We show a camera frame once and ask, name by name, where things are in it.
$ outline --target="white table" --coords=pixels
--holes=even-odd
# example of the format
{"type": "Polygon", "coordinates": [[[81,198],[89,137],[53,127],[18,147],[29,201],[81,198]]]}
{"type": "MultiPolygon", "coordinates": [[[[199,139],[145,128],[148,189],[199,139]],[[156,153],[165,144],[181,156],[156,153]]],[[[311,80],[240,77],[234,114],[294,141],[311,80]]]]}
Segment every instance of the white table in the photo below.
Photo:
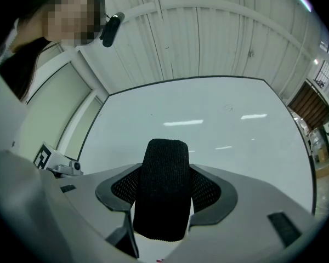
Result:
{"type": "Polygon", "coordinates": [[[181,140],[190,163],[264,180],[312,210],[314,180],[303,139],[261,79],[187,78],[113,94],[79,161],[85,174],[139,163],[153,138],[181,140]]]}

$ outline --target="white ceiling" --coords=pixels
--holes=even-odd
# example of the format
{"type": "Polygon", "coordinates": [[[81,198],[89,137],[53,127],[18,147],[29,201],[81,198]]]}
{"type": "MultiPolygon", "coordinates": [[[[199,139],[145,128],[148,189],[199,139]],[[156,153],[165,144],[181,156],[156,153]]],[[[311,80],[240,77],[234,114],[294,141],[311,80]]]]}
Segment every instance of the white ceiling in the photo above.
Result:
{"type": "Polygon", "coordinates": [[[106,10],[126,15],[114,45],[95,41],[81,52],[109,93],[236,75],[264,78],[287,99],[307,77],[321,36],[321,22],[299,0],[106,0],[106,10]]]}

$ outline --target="cardboard box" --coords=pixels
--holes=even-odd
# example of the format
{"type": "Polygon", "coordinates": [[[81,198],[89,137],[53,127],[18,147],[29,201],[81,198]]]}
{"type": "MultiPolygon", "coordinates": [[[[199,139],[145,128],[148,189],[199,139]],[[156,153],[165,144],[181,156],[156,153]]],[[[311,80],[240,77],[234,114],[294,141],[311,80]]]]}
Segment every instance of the cardboard box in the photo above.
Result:
{"type": "Polygon", "coordinates": [[[323,145],[322,148],[318,150],[319,162],[323,163],[329,159],[329,153],[326,145],[323,145]]]}
{"type": "Polygon", "coordinates": [[[323,178],[327,175],[329,175],[329,164],[316,170],[316,178],[323,178]]]}

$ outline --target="window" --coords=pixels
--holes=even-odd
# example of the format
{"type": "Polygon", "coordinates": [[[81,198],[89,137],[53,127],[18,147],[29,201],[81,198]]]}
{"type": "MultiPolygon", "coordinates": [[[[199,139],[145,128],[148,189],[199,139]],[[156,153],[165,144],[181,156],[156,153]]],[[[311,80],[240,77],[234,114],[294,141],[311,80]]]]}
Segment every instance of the window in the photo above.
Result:
{"type": "Polygon", "coordinates": [[[323,62],[322,68],[320,69],[317,77],[315,78],[316,83],[320,88],[322,89],[324,85],[328,82],[329,80],[329,63],[326,61],[323,62]]]}

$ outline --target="black headset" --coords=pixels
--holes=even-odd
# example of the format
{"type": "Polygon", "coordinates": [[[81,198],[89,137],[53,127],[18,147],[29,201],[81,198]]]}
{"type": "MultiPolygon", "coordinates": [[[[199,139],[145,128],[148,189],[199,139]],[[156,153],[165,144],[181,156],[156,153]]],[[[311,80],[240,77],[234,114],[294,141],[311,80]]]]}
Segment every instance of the black headset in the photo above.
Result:
{"type": "Polygon", "coordinates": [[[106,14],[106,9],[105,9],[105,0],[97,0],[101,8],[104,9],[105,11],[105,16],[109,18],[109,20],[101,26],[101,36],[100,40],[103,41],[104,47],[110,47],[114,43],[114,40],[116,38],[118,29],[120,28],[120,25],[122,24],[124,20],[124,14],[121,12],[118,12],[114,14],[112,17],[109,17],[106,14]]]}

